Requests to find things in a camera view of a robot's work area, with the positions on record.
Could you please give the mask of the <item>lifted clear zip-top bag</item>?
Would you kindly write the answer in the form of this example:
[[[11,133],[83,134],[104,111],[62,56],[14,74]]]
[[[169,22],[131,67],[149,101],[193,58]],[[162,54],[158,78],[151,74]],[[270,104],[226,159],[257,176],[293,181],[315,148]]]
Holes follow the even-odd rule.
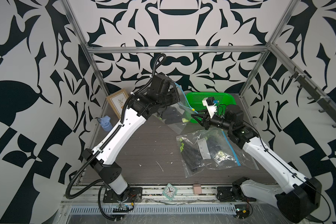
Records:
[[[232,151],[233,158],[236,159],[238,166],[244,166],[250,169],[259,170],[258,164],[255,159],[249,155],[247,152],[242,150],[237,144],[235,144],[230,137],[227,135],[227,141],[229,142],[229,147]]]

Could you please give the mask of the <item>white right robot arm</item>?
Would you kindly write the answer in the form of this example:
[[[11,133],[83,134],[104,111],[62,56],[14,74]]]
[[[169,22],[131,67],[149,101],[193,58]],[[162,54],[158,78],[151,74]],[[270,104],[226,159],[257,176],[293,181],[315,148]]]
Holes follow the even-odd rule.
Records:
[[[316,178],[307,178],[280,158],[263,142],[258,132],[244,121],[244,113],[238,105],[228,105],[224,116],[216,114],[215,105],[193,114],[206,130],[217,127],[227,132],[229,139],[251,155],[277,182],[277,190],[264,184],[241,178],[238,186],[245,197],[268,203],[292,223],[309,218],[320,206],[322,184]]]

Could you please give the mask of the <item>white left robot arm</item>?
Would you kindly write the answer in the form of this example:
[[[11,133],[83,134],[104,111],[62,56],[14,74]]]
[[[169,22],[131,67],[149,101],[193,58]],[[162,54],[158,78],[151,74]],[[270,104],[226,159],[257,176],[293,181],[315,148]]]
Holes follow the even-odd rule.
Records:
[[[91,166],[100,176],[99,182],[110,186],[117,195],[124,195],[128,183],[121,174],[122,168],[115,162],[119,152],[152,114],[179,101],[176,87],[149,87],[144,93],[129,96],[122,108],[120,121],[97,146],[84,150],[82,156],[86,162],[82,168]]]

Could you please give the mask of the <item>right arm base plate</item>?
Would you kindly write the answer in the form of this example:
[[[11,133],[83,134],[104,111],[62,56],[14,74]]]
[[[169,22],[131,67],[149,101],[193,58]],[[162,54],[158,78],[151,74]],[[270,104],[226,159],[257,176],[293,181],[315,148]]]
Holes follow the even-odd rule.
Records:
[[[230,187],[217,187],[217,199],[220,202],[256,202],[257,199],[246,197],[241,189],[244,181],[250,180],[247,177],[242,177],[232,183]]]

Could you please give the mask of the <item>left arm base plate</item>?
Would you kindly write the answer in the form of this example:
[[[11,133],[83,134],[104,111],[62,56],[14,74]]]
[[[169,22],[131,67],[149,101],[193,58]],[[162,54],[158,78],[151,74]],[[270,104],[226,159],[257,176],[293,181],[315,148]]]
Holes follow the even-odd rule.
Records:
[[[103,197],[104,203],[139,203],[143,195],[142,187],[128,187],[122,194],[118,195],[112,189],[106,189]]]

